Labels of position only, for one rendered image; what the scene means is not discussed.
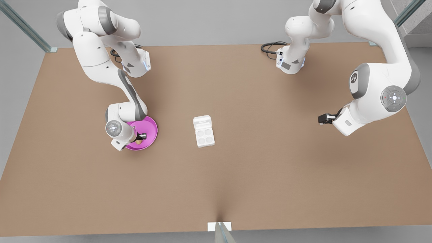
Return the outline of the white egg box base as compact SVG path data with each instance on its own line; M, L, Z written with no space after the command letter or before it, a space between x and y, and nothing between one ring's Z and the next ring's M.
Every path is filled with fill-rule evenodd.
M215 144L212 128L198 129L195 131L195 135L198 148L213 146Z

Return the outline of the pink round plate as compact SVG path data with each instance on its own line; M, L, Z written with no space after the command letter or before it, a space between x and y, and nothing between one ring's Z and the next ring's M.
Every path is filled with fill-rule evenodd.
M158 128L156 122L151 117L146 116L144 120L130 121L127 124L134 128L136 135L137 133L146 133L147 137L146 140L142 140L142 144L138 145L133 141L126 148L133 151L143 150L156 140Z

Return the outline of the silver frame post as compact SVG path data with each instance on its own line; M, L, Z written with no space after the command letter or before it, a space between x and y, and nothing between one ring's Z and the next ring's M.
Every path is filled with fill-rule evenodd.
M56 53L58 51L57 47L50 46L5 0L0 0L0 11L44 52Z
M381 0L408 48L432 48L432 0Z
M214 243L236 243L231 235L231 222L208 222L207 231L214 231Z

